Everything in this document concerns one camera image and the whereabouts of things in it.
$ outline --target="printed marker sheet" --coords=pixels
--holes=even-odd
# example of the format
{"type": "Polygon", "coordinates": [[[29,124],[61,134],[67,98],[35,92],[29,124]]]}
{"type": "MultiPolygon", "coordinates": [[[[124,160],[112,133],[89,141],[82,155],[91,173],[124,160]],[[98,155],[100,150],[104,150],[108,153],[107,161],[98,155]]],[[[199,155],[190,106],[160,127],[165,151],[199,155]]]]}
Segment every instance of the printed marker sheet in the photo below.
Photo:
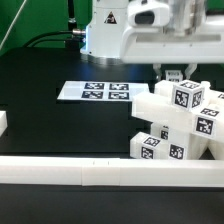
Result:
{"type": "Polygon", "coordinates": [[[148,84],[66,81],[58,100],[132,101],[141,92],[149,92],[148,84]]]}

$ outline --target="white block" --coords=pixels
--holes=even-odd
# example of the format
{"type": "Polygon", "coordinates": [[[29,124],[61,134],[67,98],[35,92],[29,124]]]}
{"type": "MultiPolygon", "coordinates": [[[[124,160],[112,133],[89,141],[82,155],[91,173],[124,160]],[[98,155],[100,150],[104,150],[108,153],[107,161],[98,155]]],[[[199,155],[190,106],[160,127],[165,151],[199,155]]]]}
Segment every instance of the white block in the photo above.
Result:
{"type": "Polygon", "coordinates": [[[169,130],[168,141],[184,148],[186,159],[189,160],[199,159],[208,146],[208,139],[172,128],[169,130]]]}
{"type": "Polygon", "coordinates": [[[223,187],[224,163],[206,160],[122,160],[121,186],[223,187]]]}
{"type": "Polygon", "coordinates": [[[177,131],[224,142],[224,107],[218,105],[209,105],[191,113],[170,105],[167,97],[140,93],[134,97],[132,116],[159,123],[177,131]]]}
{"type": "Polygon", "coordinates": [[[82,185],[82,166],[74,158],[0,157],[0,183],[82,185]]]}
{"type": "Polygon", "coordinates": [[[191,111],[201,106],[205,87],[190,80],[173,85],[172,105],[191,111]]]}
{"type": "Polygon", "coordinates": [[[211,90],[211,104],[224,106],[224,93],[211,90]]]}
{"type": "Polygon", "coordinates": [[[150,133],[158,138],[168,140],[169,128],[161,124],[152,123],[150,133]]]}
{"type": "Polygon", "coordinates": [[[224,107],[210,104],[195,115],[194,134],[224,142],[224,107]]]}
{"type": "Polygon", "coordinates": [[[82,168],[82,185],[119,186],[120,159],[94,159],[82,168]]]}
{"type": "Polygon", "coordinates": [[[216,160],[224,160],[224,143],[210,140],[208,148],[216,160]]]}
{"type": "Polygon", "coordinates": [[[135,159],[168,159],[167,141],[139,132],[131,139],[130,156],[135,159]]]}
{"type": "Polygon", "coordinates": [[[0,136],[3,134],[7,128],[6,112],[0,111],[0,136]]]}
{"type": "Polygon", "coordinates": [[[181,82],[183,81],[183,74],[180,70],[166,70],[166,80],[170,82],[181,82]]]}
{"type": "Polygon", "coordinates": [[[154,93],[171,99],[173,93],[173,82],[162,80],[156,83],[154,93]]]}
{"type": "MultiPolygon", "coordinates": [[[[161,96],[166,96],[168,98],[172,98],[173,85],[174,85],[173,82],[162,80],[161,82],[156,83],[154,93],[161,96]]],[[[201,106],[205,107],[210,103],[211,94],[215,91],[210,90],[211,84],[207,81],[202,81],[201,85],[205,87],[204,101],[202,102],[201,106]]]]}
{"type": "Polygon", "coordinates": [[[132,116],[179,131],[192,132],[195,115],[171,105],[167,97],[144,92],[134,97],[132,116]]]}

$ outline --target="black cable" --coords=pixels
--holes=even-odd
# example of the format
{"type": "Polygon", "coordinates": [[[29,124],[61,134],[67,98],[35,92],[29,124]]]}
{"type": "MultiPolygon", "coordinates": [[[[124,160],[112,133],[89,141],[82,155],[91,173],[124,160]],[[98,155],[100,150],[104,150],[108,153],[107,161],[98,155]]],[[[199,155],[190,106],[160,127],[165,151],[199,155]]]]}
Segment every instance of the black cable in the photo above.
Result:
{"type": "Polygon", "coordinates": [[[37,44],[42,43],[42,42],[60,42],[60,41],[66,41],[66,39],[43,39],[39,40],[35,43],[33,43],[30,47],[35,47],[37,44]]]}
{"type": "Polygon", "coordinates": [[[70,38],[70,39],[42,39],[42,40],[39,40],[39,41],[36,41],[35,43],[33,43],[32,45],[30,45],[30,47],[35,47],[37,44],[39,43],[42,43],[42,42],[57,42],[57,41],[74,41],[74,42],[77,42],[77,43],[84,43],[84,38],[70,38]]]}
{"type": "Polygon", "coordinates": [[[75,19],[74,0],[67,0],[68,2],[68,29],[73,30],[77,28],[77,22],[75,19]]]}
{"type": "Polygon", "coordinates": [[[69,16],[69,18],[75,18],[74,1],[73,0],[68,0],[68,16],[69,16]]]}
{"type": "Polygon", "coordinates": [[[41,34],[39,36],[36,36],[36,37],[32,38],[27,43],[25,43],[23,45],[23,47],[28,47],[30,44],[32,44],[36,40],[39,40],[39,39],[44,38],[44,37],[64,35],[64,34],[72,34],[72,31],[56,31],[56,32],[50,32],[50,33],[44,33],[44,34],[41,34]]]}

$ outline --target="white robot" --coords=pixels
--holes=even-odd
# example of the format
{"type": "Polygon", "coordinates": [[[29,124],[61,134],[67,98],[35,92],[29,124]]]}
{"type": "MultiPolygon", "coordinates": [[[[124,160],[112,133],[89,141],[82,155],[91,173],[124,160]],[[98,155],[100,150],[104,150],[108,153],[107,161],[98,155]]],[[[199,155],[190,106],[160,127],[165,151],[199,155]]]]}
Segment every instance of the white robot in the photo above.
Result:
{"type": "Polygon", "coordinates": [[[94,0],[82,58],[100,64],[224,62],[224,16],[206,0],[94,0]]]}

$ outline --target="black table surface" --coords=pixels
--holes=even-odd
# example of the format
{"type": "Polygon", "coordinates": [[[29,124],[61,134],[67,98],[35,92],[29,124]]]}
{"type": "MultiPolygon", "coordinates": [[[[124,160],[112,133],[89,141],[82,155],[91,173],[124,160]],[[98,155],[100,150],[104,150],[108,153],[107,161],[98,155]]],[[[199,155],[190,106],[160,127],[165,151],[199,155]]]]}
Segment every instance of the black table surface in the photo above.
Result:
{"type": "MultiPolygon", "coordinates": [[[[223,91],[223,75],[219,65],[200,65],[192,80],[223,91]]],[[[66,80],[148,83],[153,91],[155,74],[150,65],[83,62],[64,49],[6,53],[0,57],[0,110],[7,111],[9,127],[0,138],[1,155],[128,157],[130,138],[148,123],[130,116],[130,103],[58,102],[66,80]]],[[[1,184],[0,223],[221,224],[223,191],[1,184]]]]}

